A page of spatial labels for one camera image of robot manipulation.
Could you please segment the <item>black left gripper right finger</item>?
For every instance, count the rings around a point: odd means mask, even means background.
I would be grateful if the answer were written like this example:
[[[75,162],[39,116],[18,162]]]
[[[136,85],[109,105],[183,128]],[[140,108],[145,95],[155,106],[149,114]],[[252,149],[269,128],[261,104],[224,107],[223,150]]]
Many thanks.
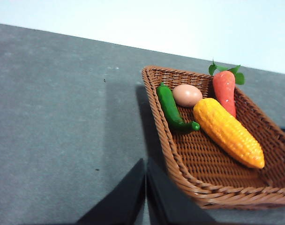
[[[153,159],[147,162],[147,199],[159,225],[214,225],[215,219],[192,202]]]

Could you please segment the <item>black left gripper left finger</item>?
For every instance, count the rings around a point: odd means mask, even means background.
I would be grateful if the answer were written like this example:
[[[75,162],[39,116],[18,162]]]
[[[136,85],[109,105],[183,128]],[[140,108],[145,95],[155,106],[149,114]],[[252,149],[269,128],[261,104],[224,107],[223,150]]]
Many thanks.
[[[76,223],[78,225],[132,225],[145,199],[145,169],[139,159],[120,183]]]

